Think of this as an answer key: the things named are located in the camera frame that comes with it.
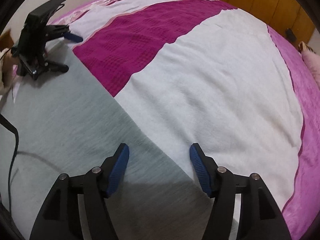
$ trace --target black cable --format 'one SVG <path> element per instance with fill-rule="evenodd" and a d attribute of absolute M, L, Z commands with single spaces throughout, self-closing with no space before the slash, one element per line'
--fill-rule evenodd
<path fill-rule="evenodd" d="M 11 50 L 11 49 L 8 49 L 8 50 L 2 55 L 2 57 L 0 58 L 0 61 L 1 61 L 1 59 L 4 58 L 4 56 L 5 56 L 10 50 Z"/>
<path fill-rule="evenodd" d="M 60 9 L 62 9 L 65 6 L 64 3 L 62 3 L 61 5 L 59 5 L 58 9 L 56 9 L 56 11 L 54 13 L 56 13 L 57 11 L 59 11 Z"/>
<path fill-rule="evenodd" d="M 11 163 L 10 163 L 10 168 L 9 168 L 9 175 L 8 175 L 8 198 L 9 198 L 9 213 L 11 215 L 11 187 L 10 187 L 10 179 L 11 179 L 11 172 L 12 172 L 12 167 L 13 167 L 13 163 L 14 160 L 17 156 L 17 152 L 18 152 L 18 145 L 19 145 L 19 134 L 18 134 L 18 130 L 7 120 L 4 118 L 4 116 L 2 114 L 0 114 L 0 124 L 2 124 L 8 131 L 12 132 L 16 138 L 16 145 L 14 147 L 14 152 L 13 152 L 13 156 L 11 159 Z"/>

